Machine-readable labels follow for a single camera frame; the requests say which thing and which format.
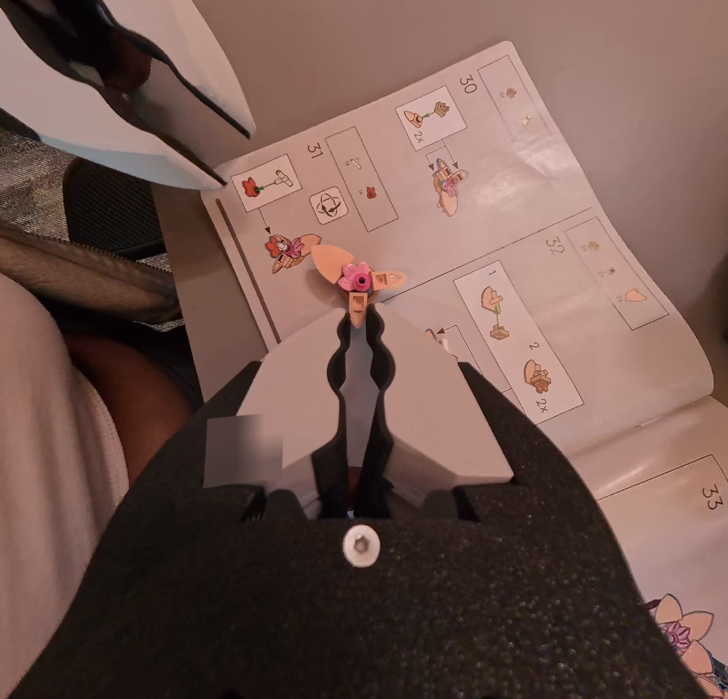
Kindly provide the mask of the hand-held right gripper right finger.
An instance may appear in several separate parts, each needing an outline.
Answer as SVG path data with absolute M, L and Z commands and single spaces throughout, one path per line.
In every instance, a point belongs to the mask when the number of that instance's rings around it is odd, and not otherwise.
M 514 473 L 453 356 L 385 305 L 366 318 L 378 387 L 354 514 L 392 515 L 391 495 L 421 508 L 430 494 L 507 484 Z

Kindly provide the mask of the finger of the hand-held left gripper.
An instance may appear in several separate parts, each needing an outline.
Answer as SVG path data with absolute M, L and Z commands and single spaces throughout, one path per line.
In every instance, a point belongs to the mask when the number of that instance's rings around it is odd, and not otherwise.
M 246 138 L 256 131 L 245 94 L 192 0 L 82 0 L 141 52 L 163 62 L 209 109 Z
M 143 121 L 124 94 L 84 79 L 23 0 L 2 0 L 1 107 L 48 146 L 155 184 L 225 185 L 176 139 Z

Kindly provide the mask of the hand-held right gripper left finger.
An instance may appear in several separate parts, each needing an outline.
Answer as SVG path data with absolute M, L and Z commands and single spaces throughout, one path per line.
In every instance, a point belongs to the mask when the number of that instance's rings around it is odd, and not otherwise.
M 267 354 L 237 415 L 207 422 L 205 488 L 288 490 L 308 515 L 347 516 L 341 385 L 349 343 L 350 321 L 338 308 Z

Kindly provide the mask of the pink and peach toy flower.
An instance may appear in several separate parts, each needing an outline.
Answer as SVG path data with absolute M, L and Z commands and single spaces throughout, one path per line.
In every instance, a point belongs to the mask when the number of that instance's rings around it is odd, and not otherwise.
M 365 323 L 374 295 L 396 289 L 406 281 L 402 272 L 376 271 L 364 261 L 355 264 L 351 253 L 333 245 L 313 246 L 312 257 L 317 271 L 348 294 L 351 326 L 356 329 Z

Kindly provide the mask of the light desk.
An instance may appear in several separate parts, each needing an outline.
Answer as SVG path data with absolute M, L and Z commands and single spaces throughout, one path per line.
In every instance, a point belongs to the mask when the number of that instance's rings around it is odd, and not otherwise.
M 513 42 L 608 217 L 682 313 L 726 403 L 726 0 L 193 0 L 257 124 L 169 76 L 212 166 Z

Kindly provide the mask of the black mesh chair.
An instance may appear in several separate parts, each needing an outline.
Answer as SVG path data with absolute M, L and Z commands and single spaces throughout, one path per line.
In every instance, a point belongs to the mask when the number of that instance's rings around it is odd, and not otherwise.
M 62 193 L 71 242 L 132 261 L 166 253 L 148 181 L 75 158 Z

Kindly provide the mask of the person's bare leg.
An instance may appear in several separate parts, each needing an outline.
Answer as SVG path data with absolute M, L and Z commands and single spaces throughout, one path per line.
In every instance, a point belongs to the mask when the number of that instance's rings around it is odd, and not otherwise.
M 132 485 L 192 417 L 180 387 L 151 358 L 95 333 L 63 333 L 72 363 L 94 386 L 115 424 Z

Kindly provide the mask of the building instruction booklet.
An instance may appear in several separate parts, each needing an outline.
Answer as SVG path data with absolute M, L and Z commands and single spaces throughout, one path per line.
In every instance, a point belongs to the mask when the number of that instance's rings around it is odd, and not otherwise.
M 202 201 L 265 344 L 343 306 L 314 246 L 402 272 L 379 300 L 574 458 L 662 635 L 726 697 L 726 406 L 513 44 L 218 175 Z

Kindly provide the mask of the person's white clothing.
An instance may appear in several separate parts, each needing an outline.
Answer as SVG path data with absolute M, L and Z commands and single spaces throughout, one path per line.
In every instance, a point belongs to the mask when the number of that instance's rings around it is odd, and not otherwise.
M 128 489 L 100 395 L 49 312 L 2 275 L 2 697 L 51 639 Z

